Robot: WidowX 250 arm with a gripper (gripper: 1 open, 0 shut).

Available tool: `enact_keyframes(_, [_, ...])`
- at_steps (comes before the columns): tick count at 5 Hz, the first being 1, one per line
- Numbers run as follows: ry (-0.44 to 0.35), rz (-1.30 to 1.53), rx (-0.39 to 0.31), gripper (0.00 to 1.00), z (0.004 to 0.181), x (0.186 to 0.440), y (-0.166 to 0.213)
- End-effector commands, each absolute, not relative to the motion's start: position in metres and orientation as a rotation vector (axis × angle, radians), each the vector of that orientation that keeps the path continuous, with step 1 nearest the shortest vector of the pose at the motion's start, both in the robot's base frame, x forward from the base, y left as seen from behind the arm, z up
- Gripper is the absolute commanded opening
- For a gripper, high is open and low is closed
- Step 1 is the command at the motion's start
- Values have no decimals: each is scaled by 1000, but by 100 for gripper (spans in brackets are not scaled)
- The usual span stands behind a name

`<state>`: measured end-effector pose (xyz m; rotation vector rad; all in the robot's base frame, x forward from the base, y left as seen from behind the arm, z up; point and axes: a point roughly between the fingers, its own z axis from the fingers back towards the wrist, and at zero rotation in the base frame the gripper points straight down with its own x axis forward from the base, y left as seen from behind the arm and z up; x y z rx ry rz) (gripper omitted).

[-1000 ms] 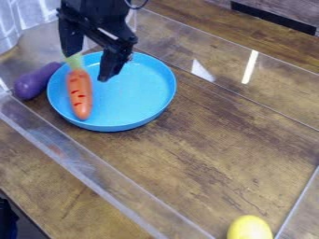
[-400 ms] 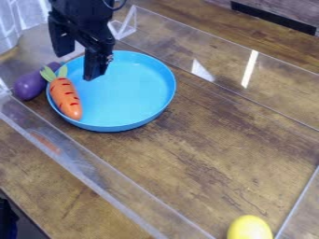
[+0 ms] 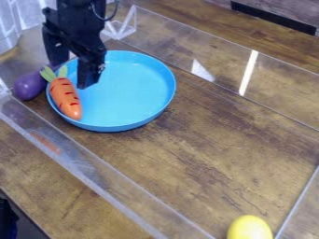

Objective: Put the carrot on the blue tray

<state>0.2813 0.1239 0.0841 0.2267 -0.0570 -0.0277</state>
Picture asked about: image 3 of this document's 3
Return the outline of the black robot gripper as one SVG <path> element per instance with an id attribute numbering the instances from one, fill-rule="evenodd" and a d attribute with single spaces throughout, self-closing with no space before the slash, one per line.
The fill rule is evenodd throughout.
<path id="1" fill-rule="evenodd" d="M 78 54 L 78 88 L 85 90 L 101 80 L 106 46 L 101 39 L 105 28 L 105 0 L 57 0 L 57 8 L 46 7 L 43 39 L 49 62 L 58 66 Z"/>

